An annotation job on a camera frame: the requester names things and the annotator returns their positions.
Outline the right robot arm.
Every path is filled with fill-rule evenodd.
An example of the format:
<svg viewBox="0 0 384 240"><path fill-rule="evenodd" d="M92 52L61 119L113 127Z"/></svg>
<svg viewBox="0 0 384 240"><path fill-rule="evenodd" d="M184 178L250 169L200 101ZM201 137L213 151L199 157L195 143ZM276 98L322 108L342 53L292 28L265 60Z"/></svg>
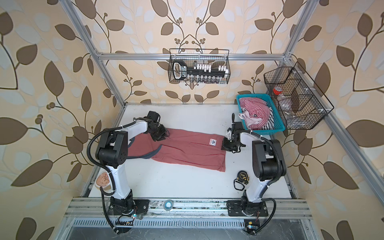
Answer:
<svg viewBox="0 0 384 240"><path fill-rule="evenodd" d="M222 150L233 154L240 153L241 148L252 150L252 170L255 178L248 181L249 187L243 189L239 200L226 202L230 217L249 217L245 223L245 233L257 235L272 220L277 210L277 201L265 198L270 186L286 175L282 146L278 140L269 140L252 130L245 130L232 114L232 125L222 143Z"/></svg>

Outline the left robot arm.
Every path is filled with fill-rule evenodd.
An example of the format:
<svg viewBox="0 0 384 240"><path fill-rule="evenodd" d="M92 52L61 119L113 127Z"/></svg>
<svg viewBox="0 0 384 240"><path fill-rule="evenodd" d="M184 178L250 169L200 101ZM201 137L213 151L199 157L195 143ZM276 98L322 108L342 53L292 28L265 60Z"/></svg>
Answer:
<svg viewBox="0 0 384 240"><path fill-rule="evenodd" d="M102 186L99 190L104 216L117 235L125 232L120 225L121 217L136 219L146 215L150 208L150 200L134 200L123 164L131 159L150 159L160 151L161 148L157 148L142 156L128 156L129 147L140 134L149 134L155 142L166 139L168 131L160 123L160 119L158 113L149 111L147 116L134 118L132 123L99 132L88 143L88 159L107 172L112 185L110 192L106 192Z"/></svg>

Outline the red tank top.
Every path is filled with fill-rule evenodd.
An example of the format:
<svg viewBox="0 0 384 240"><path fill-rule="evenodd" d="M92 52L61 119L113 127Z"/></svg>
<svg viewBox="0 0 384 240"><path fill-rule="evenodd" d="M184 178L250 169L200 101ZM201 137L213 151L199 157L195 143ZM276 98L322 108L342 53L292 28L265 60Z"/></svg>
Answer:
<svg viewBox="0 0 384 240"><path fill-rule="evenodd" d="M153 159L167 164L188 165L224 172L226 151L224 136L168 129L169 135L155 142L149 134L140 134L129 143L129 159Z"/></svg>

